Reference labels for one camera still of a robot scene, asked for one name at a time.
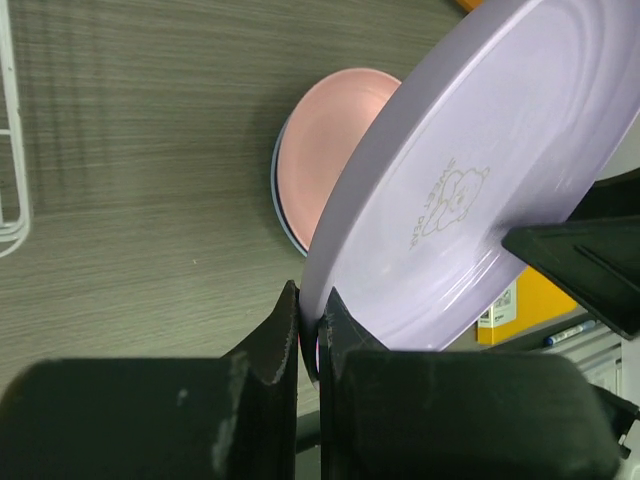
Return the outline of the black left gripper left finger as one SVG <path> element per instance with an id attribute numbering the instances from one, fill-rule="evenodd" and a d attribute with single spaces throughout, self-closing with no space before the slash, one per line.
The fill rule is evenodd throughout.
<path id="1" fill-rule="evenodd" d="M 291 479 L 298 291 L 219 358 L 59 358 L 1 397 L 5 479 Z"/>

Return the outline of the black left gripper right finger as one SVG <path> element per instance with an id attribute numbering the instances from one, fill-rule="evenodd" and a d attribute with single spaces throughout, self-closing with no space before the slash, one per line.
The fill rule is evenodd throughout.
<path id="1" fill-rule="evenodd" d="M 337 292 L 318 342 L 325 479 L 612 479 L 639 427 L 562 356 L 389 350 Z"/>

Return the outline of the pink plate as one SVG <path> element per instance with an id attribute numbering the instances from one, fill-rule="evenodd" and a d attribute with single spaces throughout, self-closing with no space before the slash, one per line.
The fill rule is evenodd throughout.
<path id="1" fill-rule="evenodd" d="M 400 84 L 380 70 L 339 70 L 313 85 L 288 117 L 278 189 L 289 226 L 307 252 L 339 175 Z"/>

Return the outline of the blue plate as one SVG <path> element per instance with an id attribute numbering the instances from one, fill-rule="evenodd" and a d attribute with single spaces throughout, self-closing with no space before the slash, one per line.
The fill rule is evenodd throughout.
<path id="1" fill-rule="evenodd" d="M 292 232 L 289 223 L 284 215 L 284 211 L 282 208 L 282 204 L 280 201 L 280 196 L 279 196 L 279 189 L 278 189 L 278 181 L 277 181 L 277 167 L 278 167 L 278 159 L 279 159 L 279 154 L 280 154 L 280 148 L 281 148 L 281 142 L 282 142 L 282 138 L 284 136 L 286 127 L 287 127 L 287 123 L 288 123 L 289 119 L 286 119 L 285 122 L 283 123 L 279 134 L 275 140 L 274 143 L 274 147 L 273 147 L 273 151 L 272 151 L 272 155 L 271 155 L 271 164 L 270 164 L 270 193 L 271 193 L 271 199 L 272 199 L 272 204 L 274 207 L 274 212 L 276 214 L 276 217 L 278 219 L 278 222 L 284 232 L 284 234 L 286 235 L 286 237 L 288 238 L 288 240 L 290 241 L 290 243 L 293 245 L 293 247 L 303 256 L 306 257 L 307 256 L 307 250 L 305 249 L 305 247 L 300 243 L 300 241 L 297 239 L 297 237 L 294 235 L 294 233 Z"/>

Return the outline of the purple plate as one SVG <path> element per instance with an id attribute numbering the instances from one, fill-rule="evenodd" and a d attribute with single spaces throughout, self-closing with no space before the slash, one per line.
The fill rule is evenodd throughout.
<path id="1" fill-rule="evenodd" d="M 332 291 L 385 346 L 441 350 L 524 269 L 514 227 L 565 221 L 639 112 L 635 1 L 485 1 L 386 103 L 305 262 L 300 345 L 318 378 Z"/>

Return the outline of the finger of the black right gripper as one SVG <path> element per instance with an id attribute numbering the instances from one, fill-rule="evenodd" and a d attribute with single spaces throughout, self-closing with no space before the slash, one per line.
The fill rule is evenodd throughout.
<path id="1" fill-rule="evenodd" d="M 510 229 L 502 246 L 621 337 L 639 337 L 637 169 L 596 182 L 563 223 Z"/>

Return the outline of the blue marker pen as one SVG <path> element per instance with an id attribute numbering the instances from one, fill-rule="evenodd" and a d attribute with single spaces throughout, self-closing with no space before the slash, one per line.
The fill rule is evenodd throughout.
<path id="1" fill-rule="evenodd" d="M 570 328 L 564 329 L 558 333 L 550 335 L 543 340 L 543 347 L 548 348 L 554 345 L 557 345 L 561 342 L 564 342 L 570 338 L 573 338 L 581 333 L 589 331 L 593 329 L 598 322 L 596 320 L 586 320 L 579 324 L 576 324 Z"/>

